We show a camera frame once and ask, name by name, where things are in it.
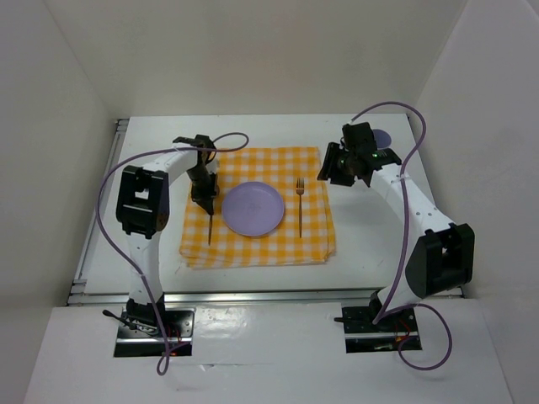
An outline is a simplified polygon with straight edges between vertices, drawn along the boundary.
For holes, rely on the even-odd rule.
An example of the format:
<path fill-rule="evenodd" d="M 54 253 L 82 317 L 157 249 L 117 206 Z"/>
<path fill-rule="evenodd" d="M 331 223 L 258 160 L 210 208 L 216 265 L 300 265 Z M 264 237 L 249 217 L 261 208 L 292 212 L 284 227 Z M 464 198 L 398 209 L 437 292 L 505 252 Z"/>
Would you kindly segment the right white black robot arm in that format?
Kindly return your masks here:
<path fill-rule="evenodd" d="M 346 124 L 331 142 L 318 179 L 352 186 L 363 181 L 403 223 L 403 247 L 393 283 L 372 294 L 367 319 L 388 329 L 405 306 L 472 280 L 475 234 L 443 214 L 407 175 L 398 155 L 381 149 L 368 123 Z"/>

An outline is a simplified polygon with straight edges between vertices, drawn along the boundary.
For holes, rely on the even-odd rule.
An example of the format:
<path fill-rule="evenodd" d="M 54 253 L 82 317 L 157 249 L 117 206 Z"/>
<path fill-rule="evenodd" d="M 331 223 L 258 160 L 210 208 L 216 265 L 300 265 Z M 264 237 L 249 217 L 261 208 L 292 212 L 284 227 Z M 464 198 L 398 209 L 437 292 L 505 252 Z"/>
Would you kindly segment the lilac plastic cup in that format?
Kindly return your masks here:
<path fill-rule="evenodd" d="M 374 129 L 373 135 L 378 149 L 389 148 L 392 144 L 391 136 L 384 130 Z"/>

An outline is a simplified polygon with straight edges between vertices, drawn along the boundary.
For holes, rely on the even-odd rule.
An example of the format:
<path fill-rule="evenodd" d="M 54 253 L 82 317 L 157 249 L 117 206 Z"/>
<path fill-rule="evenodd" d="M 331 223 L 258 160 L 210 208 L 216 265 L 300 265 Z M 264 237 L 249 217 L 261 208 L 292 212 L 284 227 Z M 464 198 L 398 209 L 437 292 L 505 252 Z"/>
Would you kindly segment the lilac plastic plate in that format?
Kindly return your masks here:
<path fill-rule="evenodd" d="M 285 203 L 280 193 L 262 182 L 245 182 L 229 190 L 221 204 L 221 216 L 235 233 L 261 237 L 283 220 Z"/>

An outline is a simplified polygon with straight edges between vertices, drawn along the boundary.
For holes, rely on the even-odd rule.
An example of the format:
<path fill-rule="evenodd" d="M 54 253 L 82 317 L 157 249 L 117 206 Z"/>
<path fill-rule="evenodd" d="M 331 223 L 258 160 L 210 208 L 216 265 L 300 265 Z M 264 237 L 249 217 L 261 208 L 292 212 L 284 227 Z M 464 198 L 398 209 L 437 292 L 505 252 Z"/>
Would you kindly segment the yellow white checkered cloth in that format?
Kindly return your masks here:
<path fill-rule="evenodd" d="M 323 263 L 335 252 L 335 230 L 327 186 L 317 180 L 321 166 L 316 147 L 245 148 L 218 158 L 220 194 L 215 202 L 211 245 L 209 217 L 189 201 L 179 253 L 191 268 L 232 268 Z M 298 231 L 296 180 L 304 178 L 302 237 Z M 221 216 L 226 193 L 256 181 L 274 187 L 285 203 L 281 223 L 270 234 L 245 237 L 233 232 Z"/>

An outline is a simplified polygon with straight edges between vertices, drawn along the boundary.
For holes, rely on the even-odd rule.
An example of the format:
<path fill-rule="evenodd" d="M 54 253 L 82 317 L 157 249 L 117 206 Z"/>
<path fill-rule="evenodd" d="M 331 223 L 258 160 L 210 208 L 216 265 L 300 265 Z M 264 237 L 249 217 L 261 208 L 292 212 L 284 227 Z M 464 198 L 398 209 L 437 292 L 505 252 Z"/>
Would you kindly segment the copper fork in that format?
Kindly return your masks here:
<path fill-rule="evenodd" d="M 298 231 L 299 237 L 302 237 L 302 196 L 305 192 L 304 178 L 296 180 L 296 195 L 298 196 Z"/>

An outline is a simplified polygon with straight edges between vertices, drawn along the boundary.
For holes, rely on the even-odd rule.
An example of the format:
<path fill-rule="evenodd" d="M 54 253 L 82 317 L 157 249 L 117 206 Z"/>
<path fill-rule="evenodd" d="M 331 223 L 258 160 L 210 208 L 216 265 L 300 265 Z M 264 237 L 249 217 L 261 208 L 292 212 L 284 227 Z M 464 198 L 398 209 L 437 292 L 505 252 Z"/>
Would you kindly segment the copper spoon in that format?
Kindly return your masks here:
<path fill-rule="evenodd" d="M 208 224 L 208 233 L 207 233 L 208 246 L 211 245 L 212 227 L 213 227 L 213 215 L 209 215 L 209 224 Z"/>

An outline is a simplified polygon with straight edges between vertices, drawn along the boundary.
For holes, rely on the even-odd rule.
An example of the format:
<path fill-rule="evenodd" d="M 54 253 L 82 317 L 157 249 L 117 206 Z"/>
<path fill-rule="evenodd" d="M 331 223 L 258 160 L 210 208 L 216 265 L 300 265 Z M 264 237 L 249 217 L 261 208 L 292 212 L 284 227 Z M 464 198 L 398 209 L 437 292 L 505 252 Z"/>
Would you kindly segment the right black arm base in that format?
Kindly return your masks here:
<path fill-rule="evenodd" d="M 333 318 L 343 328 L 347 354 L 397 352 L 399 346 L 403 351 L 422 349 L 413 309 L 384 317 L 377 324 L 372 322 L 375 316 L 369 306 L 343 306 Z"/>

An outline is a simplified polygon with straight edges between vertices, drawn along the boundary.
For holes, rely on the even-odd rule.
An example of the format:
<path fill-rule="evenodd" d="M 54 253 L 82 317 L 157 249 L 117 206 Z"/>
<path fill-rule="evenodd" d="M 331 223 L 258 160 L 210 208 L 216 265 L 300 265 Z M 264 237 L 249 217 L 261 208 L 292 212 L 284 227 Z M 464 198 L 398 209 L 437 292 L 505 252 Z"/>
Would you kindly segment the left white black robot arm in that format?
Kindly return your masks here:
<path fill-rule="evenodd" d="M 214 215 L 213 201 L 219 193 L 211 138 L 178 137 L 173 143 L 191 149 L 163 154 L 144 167 L 129 165 L 123 169 L 116 206 L 116 219 L 127 235 L 130 259 L 137 265 L 126 310 L 148 336 L 157 336 L 167 326 L 159 277 L 159 244 L 170 216 L 169 186 L 187 174 L 191 199 L 207 215 Z"/>

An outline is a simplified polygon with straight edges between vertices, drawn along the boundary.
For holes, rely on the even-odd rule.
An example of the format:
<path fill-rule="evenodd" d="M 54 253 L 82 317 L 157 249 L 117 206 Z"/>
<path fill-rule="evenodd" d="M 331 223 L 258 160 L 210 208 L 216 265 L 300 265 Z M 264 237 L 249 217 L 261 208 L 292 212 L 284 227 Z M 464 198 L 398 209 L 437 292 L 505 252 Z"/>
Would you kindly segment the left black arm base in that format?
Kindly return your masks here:
<path fill-rule="evenodd" d="M 172 349 L 172 357 L 192 355 L 194 308 L 166 310 L 163 317 L 165 333 L 161 332 L 158 325 L 146 324 L 128 317 L 126 309 L 119 315 L 109 310 L 102 310 L 102 314 L 118 322 L 115 358 L 159 357 L 164 353 L 165 339 Z"/>

